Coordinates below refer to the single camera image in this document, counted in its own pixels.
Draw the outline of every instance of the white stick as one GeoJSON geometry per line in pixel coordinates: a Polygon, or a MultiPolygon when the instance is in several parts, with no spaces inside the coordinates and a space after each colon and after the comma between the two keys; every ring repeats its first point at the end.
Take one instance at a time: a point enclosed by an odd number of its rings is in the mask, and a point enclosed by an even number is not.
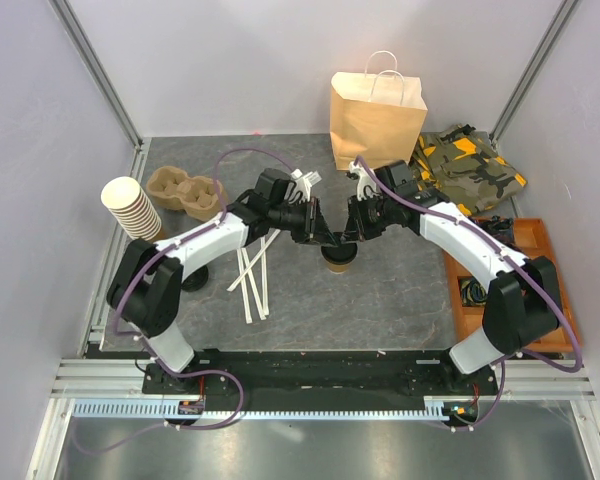
{"type": "Polygon", "coordinates": [[[267,243],[264,244],[265,248],[264,249],[260,249],[260,251],[256,254],[256,256],[253,257],[253,260],[251,260],[251,262],[249,263],[249,265],[247,265],[247,267],[245,268],[245,271],[242,272],[240,274],[240,276],[235,279],[235,281],[229,286],[229,288],[227,288],[228,292],[233,292],[236,289],[236,287],[242,281],[242,279],[245,277],[245,275],[247,274],[247,272],[251,271],[251,269],[253,268],[253,266],[256,264],[256,262],[258,260],[260,260],[260,257],[262,255],[264,255],[264,252],[266,251],[266,249],[269,248],[269,246],[271,245],[271,242],[273,242],[275,240],[275,238],[278,236],[279,233],[280,233],[280,230],[274,230],[273,231],[273,233],[269,237],[269,240],[267,240],[267,243]]]}
{"type": "MultiPolygon", "coordinates": [[[[244,272],[244,263],[242,259],[242,254],[240,253],[240,249],[236,250],[238,253],[238,270],[240,273],[244,272]]],[[[246,317],[247,323],[253,323],[251,319],[251,306],[249,305],[249,293],[247,292],[247,283],[243,280],[240,283],[242,287],[242,302],[244,303],[244,315],[246,317]]]]}
{"type": "MultiPolygon", "coordinates": [[[[244,260],[244,264],[249,264],[249,254],[247,253],[246,248],[241,248],[242,258],[244,260]]],[[[264,309],[262,308],[262,302],[260,301],[260,295],[258,294],[258,286],[256,285],[256,279],[253,276],[253,272],[249,270],[247,272],[247,277],[249,277],[249,283],[251,284],[251,290],[253,290],[253,298],[256,300],[256,308],[258,309],[258,315],[260,316],[260,320],[264,320],[266,317],[264,316],[264,309]]]]}
{"type": "MultiPolygon", "coordinates": [[[[264,237],[260,237],[260,250],[266,250],[266,242],[264,237]]],[[[267,285],[267,252],[262,254],[262,260],[260,261],[262,267],[262,307],[264,308],[264,314],[269,315],[269,287],[267,285]]]]}

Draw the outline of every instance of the floor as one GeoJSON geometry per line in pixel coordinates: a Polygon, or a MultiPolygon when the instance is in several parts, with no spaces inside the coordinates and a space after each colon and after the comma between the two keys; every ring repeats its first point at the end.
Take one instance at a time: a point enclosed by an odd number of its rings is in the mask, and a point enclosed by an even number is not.
{"type": "MultiPolygon", "coordinates": [[[[155,420],[72,422],[82,446],[97,449],[155,420]]],[[[97,457],[67,444],[60,465],[57,480],[592,479],[569,404],[555,402],[503,403],[473,433],[409,421],[251,420],[209,432],[158,429],[97,457]]]]}
{"type": "MultiPolygon", "coordinates": [[[[327,222],[332,230],[344,227],[346,199],[355,194],[356,182],[336,171],[328,135],[156,138],[141,183],[164,165],[211,176],[214,160],[240,146],[276,152],[305,172],[317,170],[322,181],[314,192],[327,222]]],[[[261,154],[237,153],[221,165],[220,180],[235,199],[271,166],[277,166],[275,160],[261,154]]],[[[169,235],[199,224],[184,212],[158,211],[169,235]]],[[[514,215],[509,201],[495,213],[514,215]]],[[[258,249],[257,242],[251,245],[250,256],[258,249]]],[[[252,305],[254,323],[246,324],[240,289],[226,291],[238,275],[233,254],[211,262],[203,290],[183,292],[177,322],[195,349],[443,349],[456,340],[442,253],[408,230],[394,226],[360,244],[342,275],[326,268],[317,247],[297,245],[287,233],[276,239],[267,259],[270,316],[264,321],[252,305]]],[[[138,348],[128,337],[114,337],[110,323],[104,351],[138,348]]]]}

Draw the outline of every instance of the black round object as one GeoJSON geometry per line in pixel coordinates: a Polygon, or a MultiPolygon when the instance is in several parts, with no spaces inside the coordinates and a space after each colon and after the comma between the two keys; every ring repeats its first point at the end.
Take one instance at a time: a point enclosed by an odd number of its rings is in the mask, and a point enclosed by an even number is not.
{"type": "Polygon", "coordinates": [[[182,290],[185,292],[195,292],[204,287],[209,281],[209,269],[205,265],[193,272],[182,282],[182,290]]]}
{"type": "Polygon", "coordinates": [[[347,265],[356,258],[358,245],[355,243],[345,243],[339,247],[321,247],[320,252],[324,259],[333,265],[347,265]]]}

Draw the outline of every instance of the reflective floor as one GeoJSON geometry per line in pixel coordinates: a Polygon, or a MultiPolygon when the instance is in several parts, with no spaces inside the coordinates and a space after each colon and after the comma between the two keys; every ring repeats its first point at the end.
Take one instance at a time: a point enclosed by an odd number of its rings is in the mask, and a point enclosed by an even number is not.
{"type": "MultiPolygon", "coordinates": [[[[155,420],[73,422],[82,445],[97,449],[155,420]]],[[[158,429],[99,457],[66,445],[60,465],[58,480],[592,479],[569,405],[555,402],[503,403],[473,433],[389,421],[158,429]]]]}

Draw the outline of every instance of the stack of paper cups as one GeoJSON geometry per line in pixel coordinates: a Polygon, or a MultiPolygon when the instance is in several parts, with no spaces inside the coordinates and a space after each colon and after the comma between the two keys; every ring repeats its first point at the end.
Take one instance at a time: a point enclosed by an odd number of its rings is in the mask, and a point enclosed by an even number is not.
{"type": "Polygon", "coordinates": [[[164,238],[162,220],[147,194],[133,178],[118,177],[111,180],[102,189],[100,199],[131,238],[143,238],[150,242],[164,238]]]}

